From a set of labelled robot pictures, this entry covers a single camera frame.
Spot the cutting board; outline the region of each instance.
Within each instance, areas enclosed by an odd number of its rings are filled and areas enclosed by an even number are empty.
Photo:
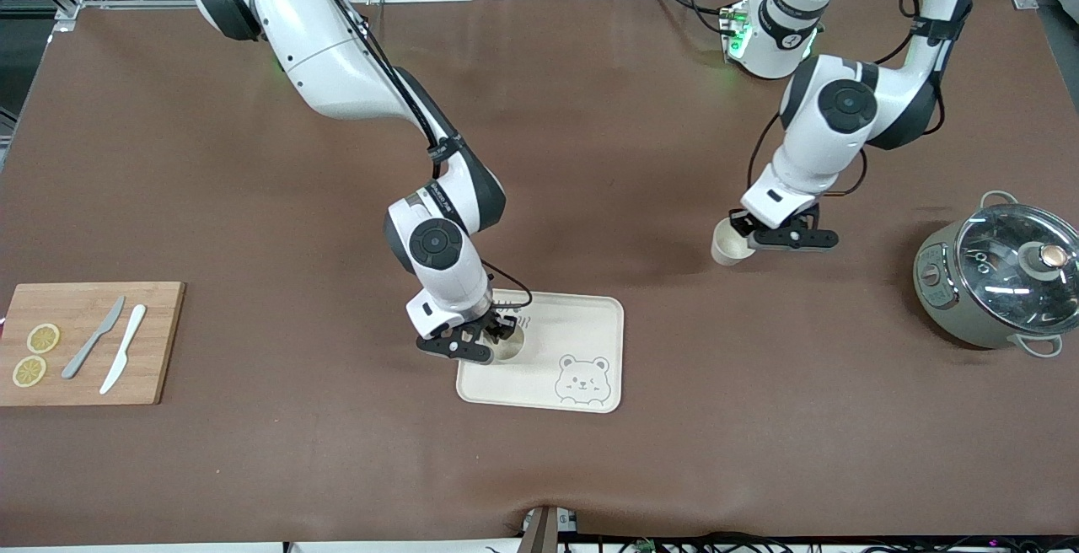
[[[97,341],[76,377],[63,379],[64,367],[97,330],[120,295],[126,295],[126,300],[115,326]],[[0,334],[0,406],[158,403],[182,300],[183,285],[168,280],[18,285]],[[127,348],[127,368],[103,396],[98,390],[135,304],[146,304],[146,317]],[[16,387],[12,372],[19,360],[31,355],[26,337],[40,323],[57,326],[60,341],[41,356],[47,363],[45,376],[32,387]]]

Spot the white knife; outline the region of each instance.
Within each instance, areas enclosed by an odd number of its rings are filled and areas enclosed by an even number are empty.
[[[127,365],[127,346],[131,346],[135,331],[138,330],[139,323],[142,323],[144,315],[146,315],[146,304],[135,304],[135,308],[132,308],[131,319],[127,319],[127,331],[124,331],[124,338],[120,342],[120,350],[117,350],[117,358],[112,360],[109,375],[105,376],[105,383],[101,385],[101,390],[98,391],[103,396],[112,388],[112,385],[117,384],[121,373],[124,372],[124,368]]]

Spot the bear illustration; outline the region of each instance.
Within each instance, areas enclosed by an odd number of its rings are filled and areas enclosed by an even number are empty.
[[[558,360],[562,373],[558,376],[555,392],[562,403],[601,404],[611,396],[606,373],[611,363],[605,358],[577,361],[573,356]]]

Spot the brown tablecloth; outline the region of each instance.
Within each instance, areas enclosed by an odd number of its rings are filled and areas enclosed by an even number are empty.
[[[848,57],[905,31],[896,0],[827,20],[819,51]],[[381,222],[426,180],[418,130],[316,114],[267,45],[193,10],[88,10],[0,176],[0,300],[188,292],[160,406],[0,411],[0,543],[494,537],[542,503],[634,535],[1079,531],[1079,338],[1052,361],[965,349],[910,281],[987,189],[1079,222],[1079,126],[1035,13],[976,0],[946,126],[824,201],[835,252],[737,268],[712,226],[784,82],[724,65],[692,12],[479,0],[377,30],[505,183],[483,257],[624,304],[622,406],[467,404],[413,348],[419,285]]]

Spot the beige tray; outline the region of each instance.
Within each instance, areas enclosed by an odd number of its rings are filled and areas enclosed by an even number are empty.
[[[496,289],[496,303],[524,292]],[[520,319],[524,346],[506,363],[460,361],[457,395],[470,403],[613,412],[622,402],[622,304],[604,295],[535,292]]]

